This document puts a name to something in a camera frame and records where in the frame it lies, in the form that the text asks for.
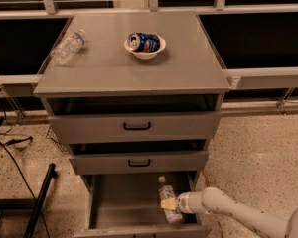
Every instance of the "cabinet top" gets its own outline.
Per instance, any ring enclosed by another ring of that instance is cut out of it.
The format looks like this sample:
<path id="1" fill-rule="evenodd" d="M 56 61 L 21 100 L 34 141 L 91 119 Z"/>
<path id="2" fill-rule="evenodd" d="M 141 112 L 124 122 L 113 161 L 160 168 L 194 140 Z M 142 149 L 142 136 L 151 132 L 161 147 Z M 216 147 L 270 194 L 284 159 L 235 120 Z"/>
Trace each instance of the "cabinet top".
<path id="1" fill-rule="evenodd" d="M 85 46 L 67 66 L 50 61 L 37 96 L 224 93 L 229 85 L 193 12 L 77 15 L 67 34 L 85 30 Z M 166 49 L 142 60 L 124 47 L 134 32 L 156 33 Z"/>

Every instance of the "plastic bottle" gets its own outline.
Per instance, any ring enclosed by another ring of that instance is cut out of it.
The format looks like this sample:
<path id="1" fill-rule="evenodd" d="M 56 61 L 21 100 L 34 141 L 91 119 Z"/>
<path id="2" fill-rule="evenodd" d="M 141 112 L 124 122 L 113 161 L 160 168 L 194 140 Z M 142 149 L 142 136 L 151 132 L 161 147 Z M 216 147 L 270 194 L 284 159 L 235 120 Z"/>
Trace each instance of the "plastic bottle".
<path id="1" fill-rule="evenodd" d="M 171 185 L 166 184 L 165 177 L 159 177 L 159 196 L 161 200 L 175 198 L 175 192 Z M 164 209 L 167 221 L 170 224 L 180 222 L 182 220 L 181 212 L 177 210 Z"/>
<path id="2" fill-rule="evenodd" d="M 85 31 L 79 30 L 64 38 L 51 51 L 51 56 L 58 65 L 66 65 L 72 56 L 84 45 Z"/>

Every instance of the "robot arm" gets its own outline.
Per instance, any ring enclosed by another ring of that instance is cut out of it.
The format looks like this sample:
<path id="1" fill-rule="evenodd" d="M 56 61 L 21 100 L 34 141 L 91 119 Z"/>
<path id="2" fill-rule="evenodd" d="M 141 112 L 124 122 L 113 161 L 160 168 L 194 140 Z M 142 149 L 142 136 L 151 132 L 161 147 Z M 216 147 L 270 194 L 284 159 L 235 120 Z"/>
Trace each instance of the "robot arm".
<path id="1" fill-rule="evenodd" d="M 178 208 L 183 213 L 227 215 L 262 238 L 298 238 L 298 209 L 289 221 L 236 202 L 214 187 L 201 192 L 186 192 L 174 203 L 162 202 L 164 208 Z"/>

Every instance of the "bowl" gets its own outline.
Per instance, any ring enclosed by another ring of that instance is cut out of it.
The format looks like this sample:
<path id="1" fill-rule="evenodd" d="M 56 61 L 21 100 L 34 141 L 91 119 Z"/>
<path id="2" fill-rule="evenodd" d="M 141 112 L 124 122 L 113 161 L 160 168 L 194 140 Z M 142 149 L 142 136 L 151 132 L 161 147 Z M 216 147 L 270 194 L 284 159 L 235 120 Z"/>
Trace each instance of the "bowl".
<path id="1" fill-rule="evenodd" d="M 129 52 L 133 53 L 137 58 L 139 58 L 141 60 L 150 60 L 150 59 L 156 57 L 159 52 L 162 52 L 166 48 L 165 39 L 163 39 L 161 36 L 158 36 L 158 38 L 160 41 L 160 48 L 158 51 L 155 51 L 155 52 L 133 52 L 128 47 L 128 40 L 125 41 L 124 46 Z"/>

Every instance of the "concrete floor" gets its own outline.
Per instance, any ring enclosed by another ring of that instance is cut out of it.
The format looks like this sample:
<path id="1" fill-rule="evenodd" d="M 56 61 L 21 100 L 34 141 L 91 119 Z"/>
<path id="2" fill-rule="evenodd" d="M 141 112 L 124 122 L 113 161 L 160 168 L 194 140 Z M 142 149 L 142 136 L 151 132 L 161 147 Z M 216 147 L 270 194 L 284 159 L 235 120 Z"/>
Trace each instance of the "concrete floor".
<path id="1" fill-rule="evenodd" d="M 269 213 L 289 218 L 298 207 L 298 107 L 289 107 L 282 116 L 267 106 L 223 107 L 223 118 L 210 144 L 210 157 L 198 188 L 206 183 L 233 199 Z M 8 127 L 1 126 L 0 132 Z M 87 189 L 74 174 L 68 155 L 48 139 L 45 116 L 27 116 L 22 126 L 13 126 L 12 138 L 32 136 L 31 143 L 9 147 L 25 174 L 34 194 L 39 193 L 49 163 L 57 165 L 58 177 L 51 183 L 44 215 L 51 237 L 73 237 L 82 231 L 85 221 Z M 10 157 L 0 149 L 0 198 L 29 198 Z M 6 212 L 0 219 L 0 237 L 23 237 L 29 214 Z M 209 237 L 258 237 L 225 216 L 201 216 L 211 223 Z M 47 237 L 42 219 L 35 236 Z"/>

